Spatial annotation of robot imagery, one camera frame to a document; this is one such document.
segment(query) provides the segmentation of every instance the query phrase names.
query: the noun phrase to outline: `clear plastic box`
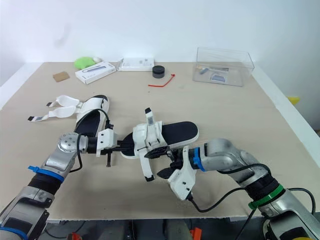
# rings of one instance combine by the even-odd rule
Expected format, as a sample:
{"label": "clear plastic box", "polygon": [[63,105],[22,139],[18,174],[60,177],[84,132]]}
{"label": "clear plastic box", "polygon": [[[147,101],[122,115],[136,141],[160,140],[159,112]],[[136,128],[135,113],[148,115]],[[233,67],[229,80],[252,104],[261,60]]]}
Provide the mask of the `clear plastic box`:
{"label": "clear plastic box", "polygon": [[193,80],[241,87],[254,68],[246,51],[198,47]]}

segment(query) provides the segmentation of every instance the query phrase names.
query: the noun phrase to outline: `small white box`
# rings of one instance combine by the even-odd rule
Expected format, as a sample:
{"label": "small white box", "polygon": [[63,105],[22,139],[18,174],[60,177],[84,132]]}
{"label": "small white box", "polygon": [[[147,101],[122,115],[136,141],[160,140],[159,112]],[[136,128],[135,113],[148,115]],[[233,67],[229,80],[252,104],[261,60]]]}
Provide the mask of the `small white box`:
{"label": "small white box", "polygon": [[117,65],[118,71],[152,71],[153,58],[123,58]]}
{"label": "small white box", "polygon": [[116,71],[115,66],[107,61],[102,61],[80,71],[76,71],[75,76],[84,84],[90,84]]}

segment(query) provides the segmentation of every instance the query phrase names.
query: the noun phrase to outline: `beige tabletop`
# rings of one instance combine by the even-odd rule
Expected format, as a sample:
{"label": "beige tabletop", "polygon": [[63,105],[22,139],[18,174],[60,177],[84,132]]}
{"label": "beige tabletop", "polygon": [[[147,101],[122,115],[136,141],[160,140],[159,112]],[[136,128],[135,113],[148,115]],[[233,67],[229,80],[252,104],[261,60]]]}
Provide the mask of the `beige tabletop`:
{"label": "beige tabletop", "polygon": [[[0,111],[0,209],[26,186],[56,148],[57,139],[75,127],[75,117],[28,122],[29,116],[48,112],[47,102],[59,95],[80,100],[103,94],[110,99],[108,115],[123,138],[135,125],[145,122],[144,109],[151,107],[156,121],[164,124],[192,121],[199,129],[198,146],[212,138],[226,138],[267,164],[286,188],[313,192],[320,210],[320,169],[305,150],[272,101],[250,78],[243,87],[192,81],[191,63],[162,63],[166,76],[155,79],[150,72],[116,72],[89,85],[75,77],[69,62],[44,63]],[[66,71],[70,79],[55,82],[52,75]],[[164,88],[170,73],[176,77]],[[139,159],[112,156],[106,168],[104,156],[82,156],[83,169],[70,173],[49,208],[52,220],[159,219],[247,216],[251,199],[236,192],[208,213],[197,212],[188,201],[180,201],[166,180],[146,182]],[[154,173],[169,166],[166,157],[153,159]],[[206,208],[238,185],[216,171],[196,174],[195,201]],[[304,193],[294,192],[311,209]]]}

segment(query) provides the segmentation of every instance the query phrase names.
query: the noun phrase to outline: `orange object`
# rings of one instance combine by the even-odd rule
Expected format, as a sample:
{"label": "orange object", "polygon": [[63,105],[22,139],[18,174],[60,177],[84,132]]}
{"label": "orange object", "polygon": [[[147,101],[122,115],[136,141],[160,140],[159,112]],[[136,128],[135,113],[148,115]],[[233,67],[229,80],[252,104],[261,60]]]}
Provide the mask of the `orange object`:
{"label": "orange object", "polygon": [[194,229],[190,230],[190,233],[193,240],[201,240],[202,230],[200,228],[195,227]]}
{"label": "orange object", "polygon": [[149,87],[157,87],[157,88],[163,88],[165,87],[168,83],[170,83],[170,81],[175,77],[175,74],[171,74],[171,78],[169,79],[169,81],[167,81],[164,85],[151,85],[148,84]]}
{"label": "orange object", "polygon": [[79,234],[73,232],[73,233],[70,233],[66,239],[67,240],[82,240],[82,237]]}

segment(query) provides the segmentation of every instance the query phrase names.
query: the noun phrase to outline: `black puck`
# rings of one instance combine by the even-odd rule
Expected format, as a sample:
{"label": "black puck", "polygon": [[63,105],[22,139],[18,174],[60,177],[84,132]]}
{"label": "black puck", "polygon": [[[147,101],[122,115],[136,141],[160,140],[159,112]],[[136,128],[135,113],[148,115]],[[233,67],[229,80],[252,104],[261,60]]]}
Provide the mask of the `black puck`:
{"label": "black puck", "polygon": [[165,67],[164,66],[154,66],[152,68],[152,76],[156,79],[161,79],[165,76]]}

